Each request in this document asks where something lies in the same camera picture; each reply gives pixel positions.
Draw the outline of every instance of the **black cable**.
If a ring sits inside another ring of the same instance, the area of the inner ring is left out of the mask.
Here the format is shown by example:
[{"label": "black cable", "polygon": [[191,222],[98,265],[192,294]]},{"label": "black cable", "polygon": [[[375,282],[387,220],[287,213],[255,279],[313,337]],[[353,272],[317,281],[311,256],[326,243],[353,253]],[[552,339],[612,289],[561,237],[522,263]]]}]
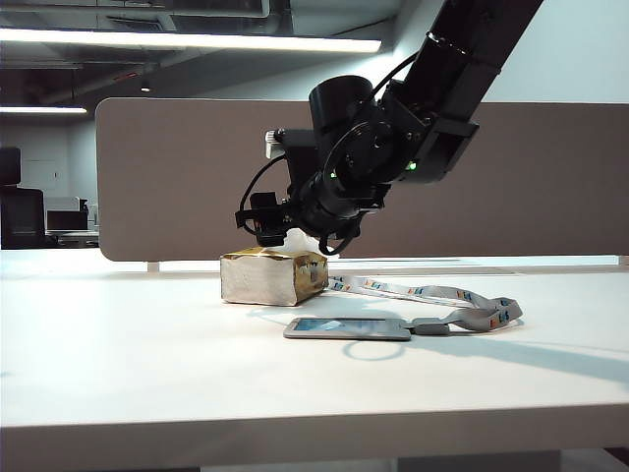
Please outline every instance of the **black cable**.
[{"label": "black cable", "polygon": [[382,79],[378,83],[377,86],[375,86],[373,88],[372,92],[369,94],[369,96],[367,98],[365,98],[365,100],[363,100],[361,106],[356,110],[356,113],[354,113],[354,115],[352,116],[352,119],[350,120],[350,123],[352,123],[361,113],[363,113],[365,111],[365,108],[373,100],[375,95],[380,91],[380,89],[382,89],[384,86],[386,86],[391,79],[393,79],[393,76],[395,76],[398,72],[400,72],[402,69],[404,69],[406,66],[408,66],[409,64],[411,64],[415,60],[415,57],[418,55],[419,52],[420,51],[414,52],[409,57],[407,57],[402,62],[400,62],[397,66],[395,66],[395,68],[391,72],[389,72],[384,77],[384,79]]},{"label": "black cable", "polygon": [[334,157],[335,154],[340,155],[338,150],[342,149],[345,145],[345,142],[348,141],[350,138],[354,137],[353,135],[359,133],[363,128],[368,128],[369,126],[370,124],[367,121],[364,121],[362,123],[359,123],[358,125],[353,126],[351,130],[345,133],[341,137],[341,139],[338,140],[334,144],[330,152],[327,154],[327,159],[325,160],[325,164],[323,164],[323,179],[329,178],[329,175],[334,170],[334,167],[336,167],[336,164],[338,163],[339,158],[336,157],[335,161],[332,161],[332,157]]},{"label": "black cable", "polygon": [[354,223],[354,233],[351,236],[346,237],[341,244],[339,244],[336,248],[334,248],[332,251],[327,249],[327,238],[329,236],[329,234],[326,234],[325,236],[322,236],[321,238],[319,238],[318,240],[318,249],[319,251],[324,255],[324,256],[336,256],[338,253],[340,253],[341,251],[343,251],[345,248],[347,248],[347,246],[354,240],[354,238],[356,237],[356,234],[358,233],[358,229],[361,226],[361,221],[363,221],[363,216],[365,216],[364,213],[360,213],[358,215],[358,218],[356,218],[356,221]]},{"label": "black cable", "polygon": [[[243,211],[245,209],[245,203],[247,202],[247,197],[251,193],[252,189],[254,188],[254,185],[256,184],[257,180],[262,176],[262,174],[266,172],[268,168],[271,167],[273,164],[279,162],[280,160],[285,160],[285,159],[286,159],[286,154],[280,155],[279,157],[275,157],[274,159],[271,159],[270,162],[268,162],[262,169],[260,169],[257,172],[257,174],[252,179],[251,183],[247,187],[245,194],[240,199],[240,206],[239,206],[240,211]],[[257,236],[257,232],[255,232],[252,228],[249,227],[249,225],[247,224],[247,221],[243,223],[243,227],[248,233],[253,234],[254,236]]]},{"label": "black cable", "polygon": [[382,20],[376,20],[375,22],[367,23],[365,25],[360,25],[358,27],[344,29],[342,31],[339,31],[339,32],[336,32],[336,33],[332,34],[332,36],[338,36],[340,34],[345,34],[346,32],[352,32],[352,31],[362,30],[364,28],[374,27],[375,25],[379,25],[381,23],[386,23],[386,22],[389,22],[389,21],[392,21],[392,20],[393,20],[393,17],[386,17],[386,18],[383,18]]}]

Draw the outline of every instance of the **robotic arm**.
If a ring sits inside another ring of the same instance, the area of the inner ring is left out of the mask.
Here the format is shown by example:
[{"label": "robotic arm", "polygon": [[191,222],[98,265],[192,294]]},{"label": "robotic arm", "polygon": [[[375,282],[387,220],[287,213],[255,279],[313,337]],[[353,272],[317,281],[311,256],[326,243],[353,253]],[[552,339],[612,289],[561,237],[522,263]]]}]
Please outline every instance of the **robotic arm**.
[{"label": "robotic arm", "polygon": [[[393,182],[441,180],[478,130],[470,118],[541,3],[446,0],[422,49],[375,88],[358,76],[319,84],[309,96],[312,130],[267,133],[271,160],[241,200],[238,227],[261,246],[279,246],[299,227],[333,255],[360,234],[365,214],[384,207]],[[411,63],[404,81],[392,80]],[[245,209],[259,176],[284,159],[288,199],[254,193]],[[333,251],[330,239],[341,240]]]}]

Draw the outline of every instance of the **lanyard strap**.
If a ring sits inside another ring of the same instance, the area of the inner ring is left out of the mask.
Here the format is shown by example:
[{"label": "lanyard strap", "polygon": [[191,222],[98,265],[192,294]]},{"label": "lanyard strap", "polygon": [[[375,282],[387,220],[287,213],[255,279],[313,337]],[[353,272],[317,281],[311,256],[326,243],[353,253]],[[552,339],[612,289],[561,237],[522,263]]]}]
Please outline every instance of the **lanyard strap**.
[{"label": "lanyard strap", "polygon": [[513,299],[485,298],[456,287],[440,285],[406,287],[368,277],[342,275],[330,277],[328,288],[373,297],[396,298],[457,308],[445,318],[415,318],[411,321],[412,326],[409,326],[415,334],[446,334],[449,332],[449,324],[472,331],[491,331],[507,326],[510,321],[522,316],[518,302]]}]

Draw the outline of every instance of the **gold box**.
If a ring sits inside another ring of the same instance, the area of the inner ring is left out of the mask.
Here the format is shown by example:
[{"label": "gold box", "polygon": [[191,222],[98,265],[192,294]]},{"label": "gold box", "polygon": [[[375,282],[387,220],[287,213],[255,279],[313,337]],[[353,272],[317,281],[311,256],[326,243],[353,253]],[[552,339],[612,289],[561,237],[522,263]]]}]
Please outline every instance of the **gold box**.
[{"label": "gold box", "polygon": [[327,286],[327,259],[316,253],[250,248],[220,258],[221,298],[291,307]]}]

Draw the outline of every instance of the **black chair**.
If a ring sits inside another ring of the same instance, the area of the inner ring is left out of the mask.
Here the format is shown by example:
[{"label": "black chair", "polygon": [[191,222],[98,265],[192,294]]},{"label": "black chair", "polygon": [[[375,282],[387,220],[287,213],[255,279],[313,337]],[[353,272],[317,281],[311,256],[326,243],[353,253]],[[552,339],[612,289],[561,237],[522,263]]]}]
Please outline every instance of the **black chair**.
[{"label": "black chair", "polygon": [[36,189],[0,187],[2,249],[53,247],[43,226],[43,192]]},{"label": "black chair", "polygon": [[21,180],[20,150],[0,148],[0,246],[2,249],[56,247],[43,222],[43,192],[16,187]]}]

